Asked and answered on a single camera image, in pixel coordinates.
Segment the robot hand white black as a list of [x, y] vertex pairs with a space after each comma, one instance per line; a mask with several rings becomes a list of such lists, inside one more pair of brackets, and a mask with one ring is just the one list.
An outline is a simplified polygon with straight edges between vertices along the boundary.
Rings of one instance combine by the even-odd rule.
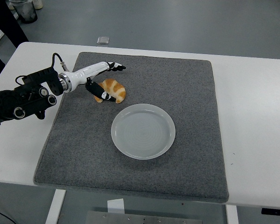
[[105, 71], [122, 71], [126, 67], [115, 62], [99, 62], [76, 72], [65, 71], [58, 75], [63, 86], [63, 91], [68, 93], [74, 91], [79, 85], [85, 84], [87, 91], [103, 101], [115, 102], [116, 99], [104, 90], [92, 78]]

